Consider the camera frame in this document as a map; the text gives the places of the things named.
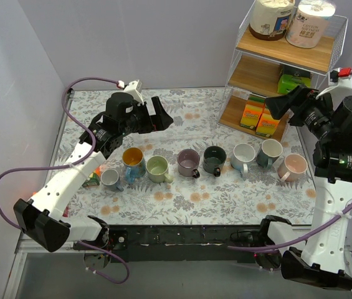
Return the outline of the blue glazed mug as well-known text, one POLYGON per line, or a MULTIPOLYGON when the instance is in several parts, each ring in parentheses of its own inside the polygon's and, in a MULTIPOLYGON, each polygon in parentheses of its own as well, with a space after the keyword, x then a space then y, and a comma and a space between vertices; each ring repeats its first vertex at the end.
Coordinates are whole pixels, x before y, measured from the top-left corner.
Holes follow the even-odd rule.
POLYGON ((133 184, 136 179, 146 174, 145 157, 139 148, 128 148, 123 152, 122 161, 125 165, 125 181, 133 184))

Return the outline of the green mug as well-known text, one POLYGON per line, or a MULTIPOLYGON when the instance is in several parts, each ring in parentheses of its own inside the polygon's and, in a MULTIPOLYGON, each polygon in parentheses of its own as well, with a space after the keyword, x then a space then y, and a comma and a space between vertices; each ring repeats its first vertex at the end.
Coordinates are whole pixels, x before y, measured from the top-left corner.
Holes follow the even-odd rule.
POLYGON ((174 177, 169 174, 168 161, 162 156, 151 157, 147 164, 146 170, 149 179, 154 183, 172 183, 174 177))

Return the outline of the lilac mug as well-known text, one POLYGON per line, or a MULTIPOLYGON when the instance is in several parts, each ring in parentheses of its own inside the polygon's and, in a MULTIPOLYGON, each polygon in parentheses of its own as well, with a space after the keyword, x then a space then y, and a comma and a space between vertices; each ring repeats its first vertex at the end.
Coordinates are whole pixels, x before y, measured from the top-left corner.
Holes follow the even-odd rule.
POLYGON ((183 149, 179 152, 178 158, 178 172, 184 177, 192 177, 194 179, 200 178, 198 170, 200 156, 193 149, 183 149))

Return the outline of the pink mug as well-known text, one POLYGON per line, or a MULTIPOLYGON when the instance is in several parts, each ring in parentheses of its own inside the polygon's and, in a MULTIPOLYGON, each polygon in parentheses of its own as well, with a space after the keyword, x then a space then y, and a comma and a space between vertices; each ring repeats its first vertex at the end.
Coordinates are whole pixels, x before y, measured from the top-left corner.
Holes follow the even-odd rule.
POLYGON ((278 167, 281 182, 294 182, 303 176, 308 168, 307 160, 299 154, 289 154, 278 167))

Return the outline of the white and blue mug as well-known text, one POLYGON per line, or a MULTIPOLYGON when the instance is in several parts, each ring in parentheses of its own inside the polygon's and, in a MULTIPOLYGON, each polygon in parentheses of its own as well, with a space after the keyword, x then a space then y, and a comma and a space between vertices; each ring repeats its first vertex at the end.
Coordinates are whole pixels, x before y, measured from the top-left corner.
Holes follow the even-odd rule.
POLYGON ((247 143, 239 143, 234 146, 231 156, 231 166, 246 175, 249 172, 249 166, 254 162, 256 153, 254 148, 247 143))

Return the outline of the small dark grey-blue mug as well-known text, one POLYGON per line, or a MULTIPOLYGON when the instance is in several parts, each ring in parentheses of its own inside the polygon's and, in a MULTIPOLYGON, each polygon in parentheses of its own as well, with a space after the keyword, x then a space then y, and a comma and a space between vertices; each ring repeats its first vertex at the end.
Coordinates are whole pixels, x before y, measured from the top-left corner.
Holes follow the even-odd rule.
POLYGON ((115 169, 106 169, 101 174, 101 183, 104 185, 105 188, 117 192, 123 192, 124 188, 121 185, 120 175, 117 170, 115 169))

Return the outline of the dark grey mug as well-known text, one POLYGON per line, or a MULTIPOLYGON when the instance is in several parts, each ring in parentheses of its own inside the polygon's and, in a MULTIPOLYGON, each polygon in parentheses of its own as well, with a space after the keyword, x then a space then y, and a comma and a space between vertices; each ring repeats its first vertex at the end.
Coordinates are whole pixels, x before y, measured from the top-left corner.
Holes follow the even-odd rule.
POLYGON ((226 158, 227 155, 223 148, 220 146, 209 146, 204 151, 203 169, 205 172, 219 177, 226 158))

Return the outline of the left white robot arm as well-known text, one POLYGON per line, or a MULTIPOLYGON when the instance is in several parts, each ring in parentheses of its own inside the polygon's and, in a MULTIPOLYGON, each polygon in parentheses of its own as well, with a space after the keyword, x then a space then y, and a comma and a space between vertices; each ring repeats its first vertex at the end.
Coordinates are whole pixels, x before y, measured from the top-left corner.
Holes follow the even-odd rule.
POLYGON ((101 166, 131 133, 146 134, 164 131, 173 119, 158 97, 151 99, 155 114, 150 115, 146 102, 135 100, 126 92, 116 92, 107 100, 105 111, 92 119, 88 129, 65 163, 45 186, 28 201, 19 199, 14 213, 22 232, 55 252, 66 242, 88 241, 95 249, 109 241, 108 225, 89 216, 80 222, 63 217, 71 198, 88 177, 101 166))

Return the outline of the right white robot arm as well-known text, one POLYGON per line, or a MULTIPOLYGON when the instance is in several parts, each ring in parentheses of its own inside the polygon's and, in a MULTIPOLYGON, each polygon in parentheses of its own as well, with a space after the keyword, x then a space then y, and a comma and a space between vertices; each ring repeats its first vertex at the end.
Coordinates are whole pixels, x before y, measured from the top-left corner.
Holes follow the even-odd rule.
POLYGON ((311 236, 282 251, 282 277, 314 287, 352 289, 345 270, 345 237, 352 206, 352 95, 333 108, 330 93, 300 85, 265 100, 272 118, 288 111, 292 126, 306 126, 317 138, 313 153, 316 202, 311 236))

